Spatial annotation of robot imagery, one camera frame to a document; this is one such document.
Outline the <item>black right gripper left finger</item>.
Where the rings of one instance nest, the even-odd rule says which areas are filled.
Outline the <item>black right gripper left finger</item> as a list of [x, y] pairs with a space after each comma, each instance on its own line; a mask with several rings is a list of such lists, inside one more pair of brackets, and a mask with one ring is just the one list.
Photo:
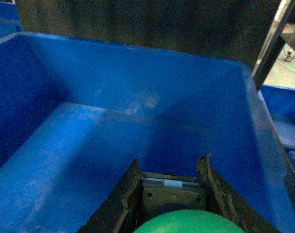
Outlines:
[[142, 171], [134, 159], [79, 233], [132, 233], [136, 228]]

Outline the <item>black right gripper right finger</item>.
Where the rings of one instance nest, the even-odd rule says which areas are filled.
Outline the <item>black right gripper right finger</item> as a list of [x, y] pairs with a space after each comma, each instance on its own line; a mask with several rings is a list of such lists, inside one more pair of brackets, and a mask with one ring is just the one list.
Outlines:
[[206, 192], [205, 210], [225, 217], [246, 233], [278, 233], [216, 172], [210, 156], [197, 160], [197, 183]]

